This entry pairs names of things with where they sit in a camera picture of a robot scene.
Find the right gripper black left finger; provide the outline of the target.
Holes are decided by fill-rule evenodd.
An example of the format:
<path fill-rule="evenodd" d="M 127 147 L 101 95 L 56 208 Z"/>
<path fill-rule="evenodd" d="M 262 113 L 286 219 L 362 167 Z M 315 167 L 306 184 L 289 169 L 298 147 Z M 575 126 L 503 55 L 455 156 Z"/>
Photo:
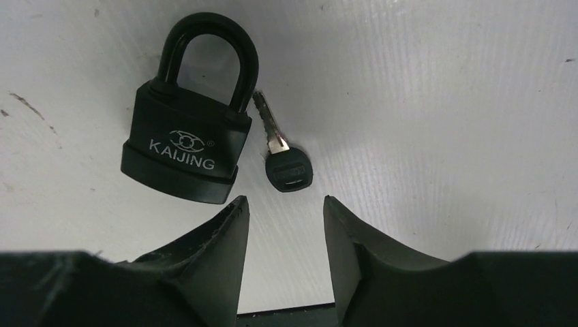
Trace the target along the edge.
<path fill-rule="evenodd" d="M 1 254 L 2 326 L 234 326 L 249 202 L 134 261 L 85 251 Z"/>

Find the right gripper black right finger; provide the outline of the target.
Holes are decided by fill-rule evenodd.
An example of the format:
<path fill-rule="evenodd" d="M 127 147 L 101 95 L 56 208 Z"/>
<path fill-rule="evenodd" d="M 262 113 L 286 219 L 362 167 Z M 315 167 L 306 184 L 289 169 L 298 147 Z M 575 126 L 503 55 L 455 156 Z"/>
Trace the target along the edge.
<path fill-rule="evenodd" d="M 324 235 L 340 326 L 576 326 L 577 253 L 472 251 L 441 260 L 327 196 Z"/>

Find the small black padlock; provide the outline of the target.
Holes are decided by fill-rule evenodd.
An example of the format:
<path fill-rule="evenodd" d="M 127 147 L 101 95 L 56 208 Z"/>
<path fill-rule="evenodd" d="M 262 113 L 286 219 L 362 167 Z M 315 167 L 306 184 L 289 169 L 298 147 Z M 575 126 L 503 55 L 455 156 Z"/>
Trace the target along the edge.
<path fill-rule="evenodd" d="M 237 54 L 239 77 L 228 104 L 177 83 L 187 46 L 201 35 L 222 38 Z M 258 72 L 256 47 L 235 21 L 211 12 L 182 18 L 166 38 L 156 76 L 136 91 L 122 173 L 171 196 L 223 204 L 252 126 L 247 106 Z"/>

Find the black headed key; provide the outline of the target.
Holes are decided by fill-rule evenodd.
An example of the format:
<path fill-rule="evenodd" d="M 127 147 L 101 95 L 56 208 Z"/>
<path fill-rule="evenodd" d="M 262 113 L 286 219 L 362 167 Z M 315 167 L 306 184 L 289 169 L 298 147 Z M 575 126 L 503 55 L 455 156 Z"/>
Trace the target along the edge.
<path fill-rule="evenodd" d="M 268 154 L 265 157 L 265 172 L 269 182 L 282 193 L 308 188 L 313 183 L 314 177 L 309 157 L 301 149 L 288 144 L 264 93 L 255 91 L 252 99 L 262 119 L 267 137 Z"/>

